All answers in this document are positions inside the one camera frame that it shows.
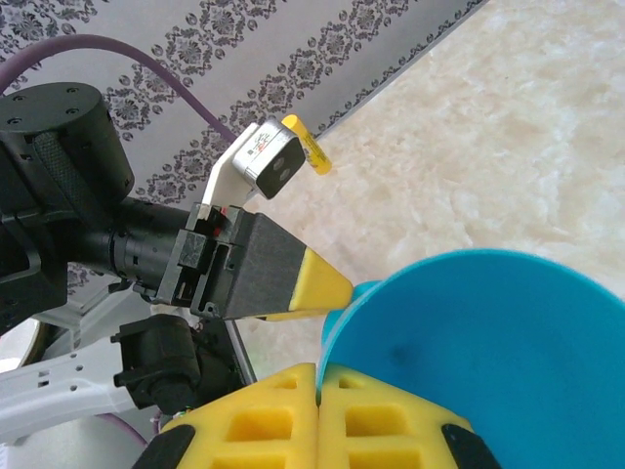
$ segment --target yellow foam pad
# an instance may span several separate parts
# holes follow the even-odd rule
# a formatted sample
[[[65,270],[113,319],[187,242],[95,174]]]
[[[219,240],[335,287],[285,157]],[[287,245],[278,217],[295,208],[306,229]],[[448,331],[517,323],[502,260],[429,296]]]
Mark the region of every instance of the yellow foam pad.
[[[178,469],[315,469],[314,372],[293,366],[170,422],[195,428]]]
[[[308,310],[318,314],[319,311],[346,308],[352,300],[353,292],[354,286],[349,280],[307,247],[289,312]]]
[[[319,408],[322,469],[457,469],[444,424],[467,420],[398,388],[338,365],[326,370]]]

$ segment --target floral pattern wallpaper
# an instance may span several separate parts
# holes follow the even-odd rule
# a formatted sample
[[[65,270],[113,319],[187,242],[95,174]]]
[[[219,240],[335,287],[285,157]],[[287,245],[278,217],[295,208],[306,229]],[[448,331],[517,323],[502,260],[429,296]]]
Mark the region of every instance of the floral pattern wallpaper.
[[[295,112],[318,135],[362,105],[485,0],[0,0],[0,62],[36,41],[123,40],[175,74],[235,134]],[[11,91],[98,87],[136,175],[132,196],[188,209],[228,147],[160,78],[126,58],[55,56]],[[71,266],[70,304],[114,281]]]

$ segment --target beige floor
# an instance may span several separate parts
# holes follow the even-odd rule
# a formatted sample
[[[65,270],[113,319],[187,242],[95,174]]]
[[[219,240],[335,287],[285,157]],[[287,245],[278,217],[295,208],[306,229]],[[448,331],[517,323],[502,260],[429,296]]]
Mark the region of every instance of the beige floor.
[[[623,31],[623,0],[492,0],[322,139],[331,174],[248,208],[354,282],[490,246],[625,297]],[[320,327],[241,325],[260,376],[316,361]]]

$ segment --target blue plastic bowl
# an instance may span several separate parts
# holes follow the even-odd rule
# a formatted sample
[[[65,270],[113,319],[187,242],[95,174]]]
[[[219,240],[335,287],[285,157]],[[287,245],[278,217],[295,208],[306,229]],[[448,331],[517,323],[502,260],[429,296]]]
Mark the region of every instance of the blue plastic bowl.
[[[447,407],[506,469],[625,467],[625,305],[607,290],[540,258],[471,250],[357,295],[326,321],[319,383],[339,363]]]

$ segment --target blue bowl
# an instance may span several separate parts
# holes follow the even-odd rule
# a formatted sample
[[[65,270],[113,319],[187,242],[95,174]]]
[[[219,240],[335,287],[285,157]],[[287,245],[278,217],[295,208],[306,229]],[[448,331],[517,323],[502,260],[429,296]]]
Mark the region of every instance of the blue bowl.
[[[466,417],[506,469],[625,467],[625,305],[561,265],[458,251],[361,285],[339,363]]]

